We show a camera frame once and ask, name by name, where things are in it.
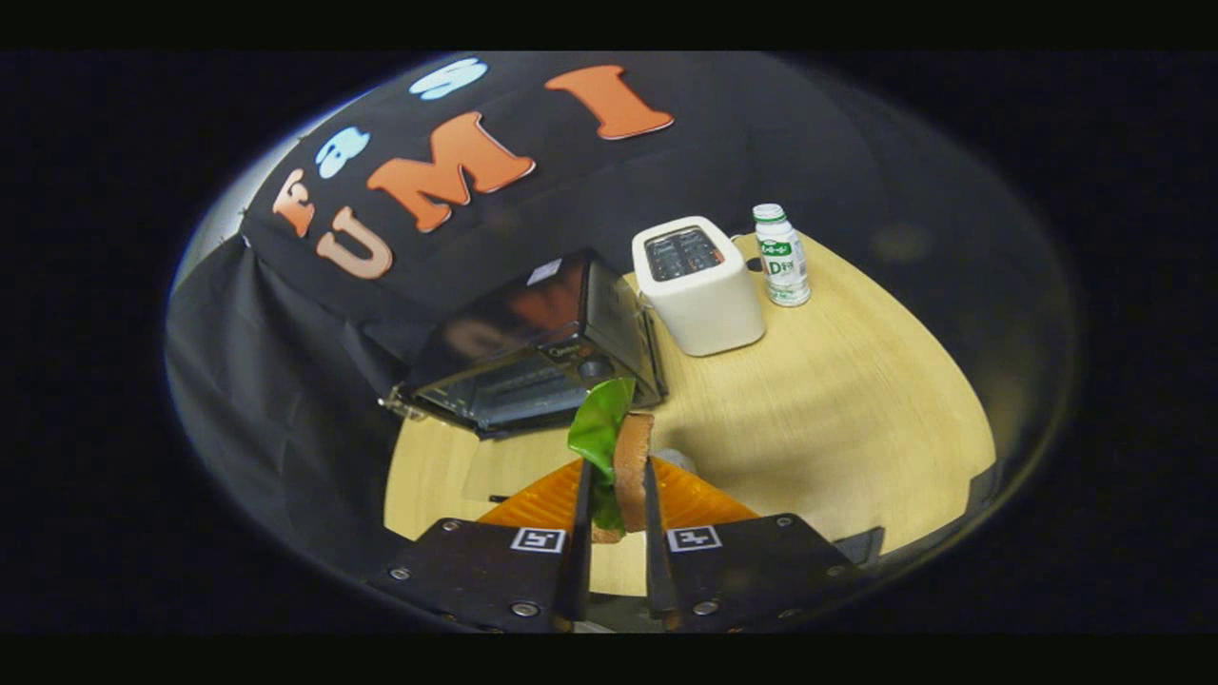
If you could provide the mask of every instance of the toaster oven knob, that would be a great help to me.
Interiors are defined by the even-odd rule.
[[[593,357],[580,364],[580,378],[593,379],[613,373],[613,364],[604,357]]]

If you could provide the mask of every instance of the sandwich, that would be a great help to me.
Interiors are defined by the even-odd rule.
[[[647,529],[643,475],[655,417],[631,412],[635,382],[608,380],[592,389],[566,434],[566,446],[596,467],[592,541],[614,544]]]

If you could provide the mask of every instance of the toaster oven glass window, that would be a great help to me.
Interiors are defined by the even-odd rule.
[[[432,388],[420,396],[487,429],[579,407],[588,391],[541,357]]]
[[[658,282],[705,271],[723,261],[710,238],[694,227],[653,238],[644,249],[652,278]]]

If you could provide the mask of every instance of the white toaster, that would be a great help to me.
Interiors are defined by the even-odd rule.
[[[703,357],[765,334],[744,256],[705,217],[654,225],[631,241],[639,291],[681,351]]]

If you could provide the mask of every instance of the lettuce leaf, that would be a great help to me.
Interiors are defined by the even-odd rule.
[[[633,378],[607,380],[588,392],[566,433],[566,446],[596,467],[592,481],[592,520],[605,530],[626,530],[614,495],[613,452],[621,422],[635,397]]]

